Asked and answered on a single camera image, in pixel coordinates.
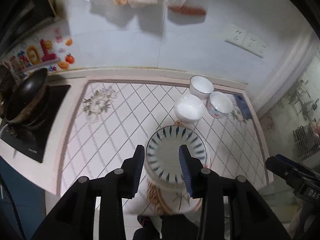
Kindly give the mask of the blue smartphone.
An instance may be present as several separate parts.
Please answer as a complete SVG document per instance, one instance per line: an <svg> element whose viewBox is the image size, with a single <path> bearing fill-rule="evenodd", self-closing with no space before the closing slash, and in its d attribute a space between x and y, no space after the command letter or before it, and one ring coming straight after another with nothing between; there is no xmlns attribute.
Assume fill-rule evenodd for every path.
<svg viewBox="0 0 320 240"><path fill-rule="evenodd" d="M234 98L235 98L235 101L236 101L238 108L240 109L242 117L246 120L252 119L251 111L250 111L244 97L241 94L234 94Z"/></svg>

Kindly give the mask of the black gas stove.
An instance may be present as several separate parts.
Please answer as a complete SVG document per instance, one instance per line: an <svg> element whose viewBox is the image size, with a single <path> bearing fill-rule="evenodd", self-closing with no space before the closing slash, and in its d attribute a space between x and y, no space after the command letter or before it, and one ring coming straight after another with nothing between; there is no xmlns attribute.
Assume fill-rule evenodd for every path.
<svg viewBox="0 0 320 240"><path fill-rule="evenodd" d="M1 140L42 163L50 130L69 89L70 85L47 86L31 116L19 124L9 124L1 134Z"/></svg>

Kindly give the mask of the white bowl coloured dots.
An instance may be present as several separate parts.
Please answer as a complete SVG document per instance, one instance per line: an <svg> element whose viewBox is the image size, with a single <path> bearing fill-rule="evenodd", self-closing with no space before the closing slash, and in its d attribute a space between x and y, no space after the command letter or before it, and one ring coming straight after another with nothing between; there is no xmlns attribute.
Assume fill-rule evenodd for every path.
<svg viewBox="0 0 320 240"><path fill-rule="evenodd" d="M213 91L206 103L208 113L214 118L224 118L233 110L231 99L225 94Z"/></svg>

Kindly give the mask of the blue leaf pattern plate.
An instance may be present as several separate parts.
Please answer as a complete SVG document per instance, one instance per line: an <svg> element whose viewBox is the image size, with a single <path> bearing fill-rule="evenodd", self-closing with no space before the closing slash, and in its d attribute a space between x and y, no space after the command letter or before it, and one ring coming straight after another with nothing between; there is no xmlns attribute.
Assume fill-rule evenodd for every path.
<svg viewBox="0 0 320 240"><path fill-rule="evenodd" d="M179 189L184 187L179 161L179 148L186 145L190 155L207 162L207 151L201 137L193 130L171 125L158 129L146 146L145 169L150 179L160 187Z"/></svg>

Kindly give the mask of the plain white bowl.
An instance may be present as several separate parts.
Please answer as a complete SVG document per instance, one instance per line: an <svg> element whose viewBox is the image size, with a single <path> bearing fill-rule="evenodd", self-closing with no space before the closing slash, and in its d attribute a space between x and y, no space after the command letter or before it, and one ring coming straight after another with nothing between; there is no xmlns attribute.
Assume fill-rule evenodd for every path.
<svg viewBox="0 0 320 240"><path fill-rule="evenodd" d="M203 102L191 94L181 96L174 105L174 112L178 120L187 124L193 124L199 121L205 109Z"/></svg>

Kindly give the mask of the white wall socket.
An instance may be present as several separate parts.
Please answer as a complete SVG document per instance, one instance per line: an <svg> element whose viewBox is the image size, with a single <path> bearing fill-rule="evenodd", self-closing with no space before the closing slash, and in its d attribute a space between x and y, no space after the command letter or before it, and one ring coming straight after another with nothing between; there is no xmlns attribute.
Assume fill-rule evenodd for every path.
<svg viewBox="0 0 320 240"><path fill-rule="evenodd" d="M267 44L263 40L236 25L227 28L225 41L260 58L264 58L267 49Z"/></svg>

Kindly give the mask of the white bowl dark rim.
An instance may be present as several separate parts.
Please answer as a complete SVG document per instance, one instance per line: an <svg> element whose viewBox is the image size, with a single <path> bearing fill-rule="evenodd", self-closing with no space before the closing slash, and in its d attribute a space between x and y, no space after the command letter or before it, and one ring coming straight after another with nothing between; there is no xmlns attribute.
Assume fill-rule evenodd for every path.
<svg viewBox="0 0 320 240"><path fill-rule="evenodd" d="M189 93L200 100L206 100L213 91L214 85L205 77L193 76L189 81Z"/></svg>

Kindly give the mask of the colourful wall sticker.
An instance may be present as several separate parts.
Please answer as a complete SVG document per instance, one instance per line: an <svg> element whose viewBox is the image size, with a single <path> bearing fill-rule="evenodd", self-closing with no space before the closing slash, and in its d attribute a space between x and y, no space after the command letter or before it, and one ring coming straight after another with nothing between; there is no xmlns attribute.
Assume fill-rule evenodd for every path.
<svg viewBox="0 0 320 240"><path fill-rule="evenodd" d="M75 64L73 39L65 22L54 24L26 38L1 59L17 81L45 68L48 73L69 70Z"/></svg>

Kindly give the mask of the black wok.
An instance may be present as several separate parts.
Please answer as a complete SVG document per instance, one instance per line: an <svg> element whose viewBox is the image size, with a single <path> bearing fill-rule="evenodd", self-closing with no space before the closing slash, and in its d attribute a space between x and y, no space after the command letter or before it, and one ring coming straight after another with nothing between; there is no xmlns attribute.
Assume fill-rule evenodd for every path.
<svg viewBox="0 0 320 240"><path fill-rule="evenodd" d="M7 103L4 117L8 123L23 122L42 100L48 83L48 70L41 68L29 75L15 90Z"/></svg>

